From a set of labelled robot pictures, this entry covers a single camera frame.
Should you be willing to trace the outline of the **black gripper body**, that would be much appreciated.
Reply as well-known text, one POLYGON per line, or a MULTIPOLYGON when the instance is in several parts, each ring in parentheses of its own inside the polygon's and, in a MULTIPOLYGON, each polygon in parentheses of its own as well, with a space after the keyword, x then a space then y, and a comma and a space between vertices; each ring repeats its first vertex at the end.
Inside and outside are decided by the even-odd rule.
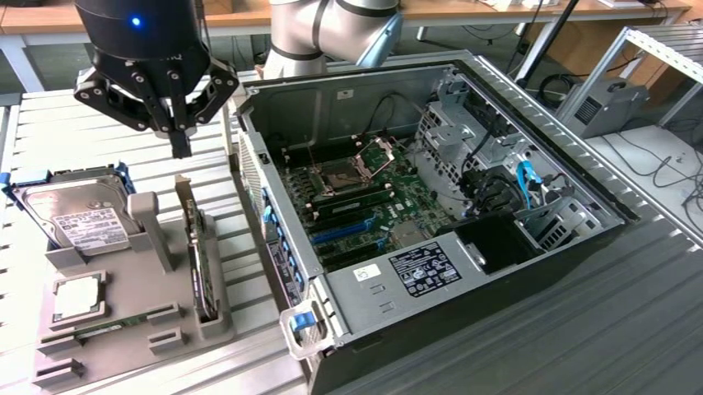
POLYGON ((210 66, 192 1, 76 1, 75 8, 95 47, 95 71, 78 82, 82 102, 115 83, 140 100, 134 74, 152 97, 174 102, 195 90, 210 66))

